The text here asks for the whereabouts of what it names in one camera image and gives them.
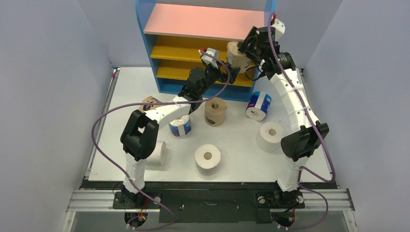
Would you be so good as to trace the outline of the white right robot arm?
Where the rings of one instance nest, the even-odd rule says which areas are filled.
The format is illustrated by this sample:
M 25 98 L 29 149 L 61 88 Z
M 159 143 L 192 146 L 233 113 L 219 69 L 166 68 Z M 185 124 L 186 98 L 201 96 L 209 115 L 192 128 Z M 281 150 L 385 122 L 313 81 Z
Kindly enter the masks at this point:
M 275 38 L 276 30 L 273 26 L 252 27 L 238 51 L 255 63 L 260 72 L 259 78 L 266 77 L 273 84 L 290 119 L 292 132 L 280 141 L 286 163 L 276 181 L 279 189 L 272 194 L 276 205 L 286 206 L 299 201 L 303 170 L 328 183 L 332 183 L 336 176 L 325 179 L 305 166 L 315 150 L 321 147 L 331 170 L 334 170 L 324 141 L 329 126 L 320 122 L 308 105 L 294 60 L 289 53 L 280 51 Z

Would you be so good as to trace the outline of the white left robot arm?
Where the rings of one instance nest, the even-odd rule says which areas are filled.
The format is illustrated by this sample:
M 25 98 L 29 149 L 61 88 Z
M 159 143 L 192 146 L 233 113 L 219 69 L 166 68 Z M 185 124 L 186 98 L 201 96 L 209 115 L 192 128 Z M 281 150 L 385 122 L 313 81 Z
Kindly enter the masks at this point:
M 186 84 L 181 92 L 173 98 L 171 104 L 141 112 L 131 113 L 120 137 L 126 155 L 126 172 L 121 193 L 127 204 L 133 208 L 140 207 L 145 200 L 139 191 L 145 187 L 144 174 L 146 159 L 154 152 L 159 130 L 177 119 L 189 115 L 201 105 L 203 95 L 216 82 L 232 84 L 240 68 L 228 67 L 229 73 L 223 73 L 219 67 L 207 65 L 205 69 L 191 69 Z

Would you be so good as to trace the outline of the brown printed paper roll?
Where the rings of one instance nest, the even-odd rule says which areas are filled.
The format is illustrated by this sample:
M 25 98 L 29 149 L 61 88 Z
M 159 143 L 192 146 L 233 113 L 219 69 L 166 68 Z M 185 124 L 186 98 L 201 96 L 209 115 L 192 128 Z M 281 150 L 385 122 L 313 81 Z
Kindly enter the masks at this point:
M 153 110 L 156 109 L 158 107 L 160 107 L 161 105 L 158 105 L 158 103 L 161 103 L 161 101 L 159 101 L 158 99 L 154 98 L 153 96 L 148 96 L 146 97 L 142 103 L 144 103 L 143 105 L 140 105 L 138 110 L 140 112 L 146 112 L 149 110 Z

